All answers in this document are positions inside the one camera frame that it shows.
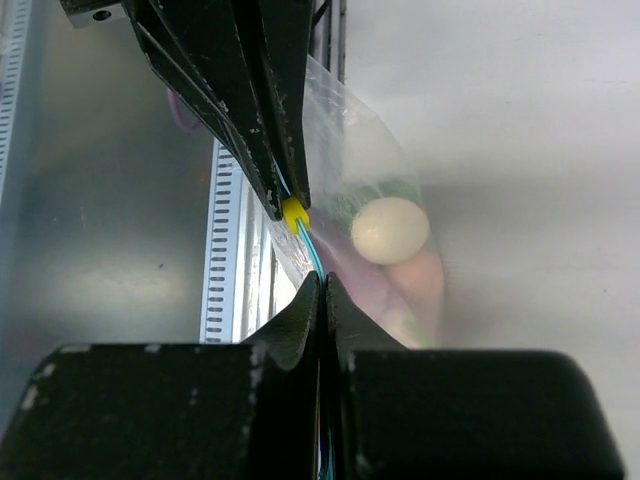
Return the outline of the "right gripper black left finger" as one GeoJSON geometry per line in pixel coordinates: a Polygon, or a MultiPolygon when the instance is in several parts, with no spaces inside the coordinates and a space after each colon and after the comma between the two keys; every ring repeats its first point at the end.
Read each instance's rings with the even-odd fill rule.
{"type": "Polygon", "coordinates": [[[236,344],[76,344],[34,369],[5,479],[313,479],[320,282],[236,344]]]}

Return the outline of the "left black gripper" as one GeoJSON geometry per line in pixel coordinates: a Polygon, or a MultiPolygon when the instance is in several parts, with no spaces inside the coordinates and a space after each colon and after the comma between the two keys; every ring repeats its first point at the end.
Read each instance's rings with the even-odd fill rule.
{"type": "Polygon", "coordinates": [[[154,73],[236,157],[270,219],[283,217],[278,150],[250,30],[254,1],[60,0],[75,29],[126,21],[154,73]]]}

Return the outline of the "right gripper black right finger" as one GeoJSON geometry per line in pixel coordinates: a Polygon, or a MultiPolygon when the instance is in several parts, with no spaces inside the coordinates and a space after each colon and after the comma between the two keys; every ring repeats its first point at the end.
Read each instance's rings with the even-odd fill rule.
{"type": "Polygon", "coordinates": [[[333,479],[621,479],[595,389],[543,350],[411,350],[326,281],[333,479]]]}

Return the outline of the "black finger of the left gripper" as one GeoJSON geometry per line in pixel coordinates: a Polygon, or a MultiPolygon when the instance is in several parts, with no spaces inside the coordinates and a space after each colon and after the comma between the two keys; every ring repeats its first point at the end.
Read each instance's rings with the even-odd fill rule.
{"type": "Polygon", "coordinates": [[[303,132],[311,1],[236,1],[234,15],[266,128],[274,173],[311,205],[303,132]]]}

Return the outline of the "peach toy egg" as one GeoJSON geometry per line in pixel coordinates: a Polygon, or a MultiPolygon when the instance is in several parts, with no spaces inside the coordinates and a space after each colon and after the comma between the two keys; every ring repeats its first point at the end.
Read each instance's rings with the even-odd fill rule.
{"type": "Polygon", "coordinates": [[[408,260],[387,266],[385,272],[421,321],[439,320],[444,298],[444,273],[437,253],[420,250],[408,260]]]}

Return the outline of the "green toy bell pepper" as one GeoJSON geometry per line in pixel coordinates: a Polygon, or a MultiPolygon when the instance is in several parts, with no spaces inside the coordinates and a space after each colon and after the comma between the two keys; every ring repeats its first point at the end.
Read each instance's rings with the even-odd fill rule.
{"type": "Polygon", "coordinates": [[[416,186],[401,179],[392,179],[373,185],[356,185],[346,193],[334,195],[328,215],[343,230],[348,230],[356,214],[367,203],[387,197],[403,198],[423,206],[421,193],[416,186]]]}

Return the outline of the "white toy onion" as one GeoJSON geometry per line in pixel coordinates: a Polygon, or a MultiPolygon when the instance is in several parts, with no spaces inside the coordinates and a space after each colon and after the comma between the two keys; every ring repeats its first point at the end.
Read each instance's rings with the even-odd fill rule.
{"type": "Polygon", "coordinates": [[[427,243],[430,233],[424,210],[397,197],[367,203],[354,217],[350,229],[356,252],[377,265],[409,259],[427,243]]]}

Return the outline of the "clear zip bag blue zipper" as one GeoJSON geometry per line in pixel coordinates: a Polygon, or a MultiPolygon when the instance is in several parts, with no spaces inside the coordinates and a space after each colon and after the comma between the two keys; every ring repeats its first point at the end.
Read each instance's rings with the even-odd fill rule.
{"type": "Polygon", "coordinates": [[[277,256],[321,296],[321,472],[327,479],[435,479],[422,409],[440,344],[444,275],[412,162],[381,118],[314,59],[306,64],[308,208],[282,184],[277,256]]]}

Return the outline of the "purple toy eggplant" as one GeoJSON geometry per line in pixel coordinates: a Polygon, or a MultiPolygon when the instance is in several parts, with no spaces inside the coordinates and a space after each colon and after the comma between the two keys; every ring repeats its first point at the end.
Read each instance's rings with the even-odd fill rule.
{"type": "Polygon", "coordinates": [[[363,260],[341,239],[311,235],[327,273],[335,273],[353,303],[397,341],[409,348],[428,345],[404,299],[374,265],[363,260]]]}

